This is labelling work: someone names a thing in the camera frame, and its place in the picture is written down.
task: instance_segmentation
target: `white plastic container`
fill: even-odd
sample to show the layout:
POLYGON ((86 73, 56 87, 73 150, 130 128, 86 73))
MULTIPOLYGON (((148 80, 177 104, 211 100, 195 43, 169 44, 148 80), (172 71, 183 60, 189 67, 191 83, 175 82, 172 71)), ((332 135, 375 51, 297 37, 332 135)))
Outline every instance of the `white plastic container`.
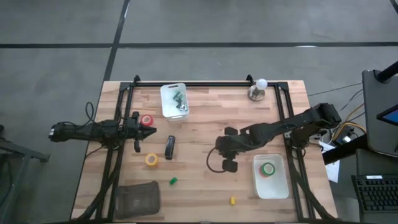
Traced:
POLYGON ((187 98, 187 87, 184 83, 176 83, 164 85, 160 88, 162 97, 162 113, 168 121, 180 121, 188 118, 189 106, 187 98), (180 92, 182 95, 182 103, 186 105, 186 110, 180 110, 176 106, 178 103, 173 97, 180 92))
POLYGON ((289 196, 284 160, 278 154, 255 155, 253 159, 253 179, 257 196, 261 199, 282 199, 289 196), (275 167, 275 173, 269 177, 263 177, 260 166, 269 162, 275 167))

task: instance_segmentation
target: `keyboard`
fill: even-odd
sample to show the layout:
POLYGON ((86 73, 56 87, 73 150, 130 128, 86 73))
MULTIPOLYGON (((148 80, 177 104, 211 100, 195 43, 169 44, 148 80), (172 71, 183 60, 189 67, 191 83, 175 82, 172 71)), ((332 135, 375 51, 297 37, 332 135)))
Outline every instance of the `keyboard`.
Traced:
POLYGON ((351 177, 363 213, 398 213, 398 175, 351 177))

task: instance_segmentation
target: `gray floor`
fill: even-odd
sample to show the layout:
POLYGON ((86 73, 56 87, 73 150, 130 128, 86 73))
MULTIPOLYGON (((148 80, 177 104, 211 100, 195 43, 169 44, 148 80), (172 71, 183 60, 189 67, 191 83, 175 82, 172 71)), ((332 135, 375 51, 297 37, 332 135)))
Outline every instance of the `gray floor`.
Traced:
MULTIPOLYGON (((123 0, 0 0, 0 44, 111 43, 123 0)), ((398 41, 398 14, 388 0, 132 0, 121 42, 362 42, 398 41)), ((50 153, 33 161, 19 197, 17 221, 67 220, 86 142, 52 143, 58 121, 86 121, 95 105, 110 49, 0 49, 0 123, 5 137, 50 153)), ((247 74, 305 80, 309 95, 359 83, 361 71, 383 69, 398 47, 261 49, 119 49, 111 80, 241 80, 247 74)), ((340 109, 361 86, 310 97, 340 109)), ((361 97, 340 115, 362 103, 361 97)), ((357 120, 365 125, 364 118, 357 120)), ((349 175, 342 161, 332 183, 339 217, 358 221, 349 175)))

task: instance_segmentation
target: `butcher block tabletop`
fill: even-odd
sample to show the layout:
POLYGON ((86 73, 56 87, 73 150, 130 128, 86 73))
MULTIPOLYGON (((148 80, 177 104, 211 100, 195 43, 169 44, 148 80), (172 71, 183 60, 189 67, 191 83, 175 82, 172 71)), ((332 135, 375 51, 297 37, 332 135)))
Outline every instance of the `butcher block tabletop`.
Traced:
MULTIPOLYGON (((284 81, 289 84, 294 113, 310 107, 304 82, 284 81)), ((113 119, 120 82, 104 82, 96 112, 96 121, 113 119)), ((254 123, 273 123, 279 120, 274 87, 266 89, 262 101, 251 101, 247 87, 187 87, 189 116, 184 121, 167 121, 162 115, 160 87, 134 87, 131 113, 149 114, 154 118, 152 127, 157 132, 141 142, 141 153, 134 150, 134 140, 128 139, 124 147, 119 186, 148 183, 153 180, 160 187, 160 211, 155 215, 128 218, 114 222, 295 222, 295 211, 284 140, 276 136, 264 147, 236 156, 236 173, 213 173, 206 166, 206 157, 215 146, 224 128, 241 129, 254 123), (175 136, 172 160, 164 153, 168 136, 175 136), (144 159, 155 153, 159 163, 150 167, 144 159), (284 159, 289 196, 285 199, 260 199, 255 192, 252 163, 257 154, 279 154, 284 159), (170 180, 178 181, 170 185, 170 180), (230 198, 236 199, 235 205, 230 198)), ((87 154, 99 148, 89 143, 87 154)), ((106 150, 100 149, 87 157, 82 165, 80 183, 76 193, 72 217, 81 215, 100 190, 106 150)), ((223 158, 213 152, 210 166, 221 170, 223 158)), ((304 157, 311 191, 326 210, 336 217, 336 208, 326 175, 322 154, 318 146, 306 148, 304 157)), ((104 204, 108 211, 110 190, 104 204)), ((303 210, 305 197, 300 191, 303 210)))

